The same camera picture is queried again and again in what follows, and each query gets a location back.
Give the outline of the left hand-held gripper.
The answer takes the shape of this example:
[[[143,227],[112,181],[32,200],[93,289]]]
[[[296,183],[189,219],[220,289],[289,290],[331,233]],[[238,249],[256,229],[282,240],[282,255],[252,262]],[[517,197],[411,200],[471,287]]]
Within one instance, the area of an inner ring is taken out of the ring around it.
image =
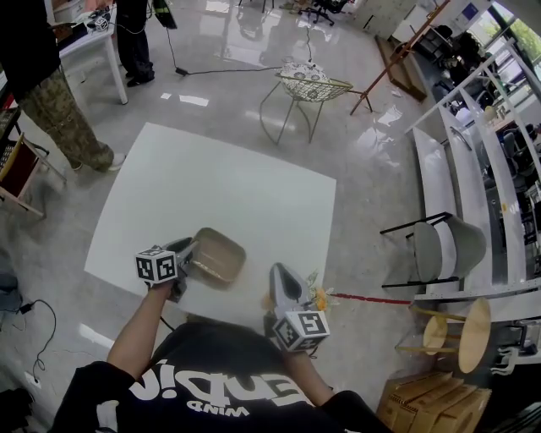
[[[181,238],[162,246],[155,245],[135,256],[137,276],[148,287],[171,282],[169,300],[178,303],[186,290],[189,262],[199,246],[199,240]]]

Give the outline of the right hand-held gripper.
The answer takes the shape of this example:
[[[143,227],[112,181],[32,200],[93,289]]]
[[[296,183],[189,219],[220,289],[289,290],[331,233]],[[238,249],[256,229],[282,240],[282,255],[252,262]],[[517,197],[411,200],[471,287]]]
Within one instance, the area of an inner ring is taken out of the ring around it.
[[[281,262],[270,269],[270,299],[273,336],[285,351],[315,350],[331,334],[325,312],[317,306],[308,283]]]

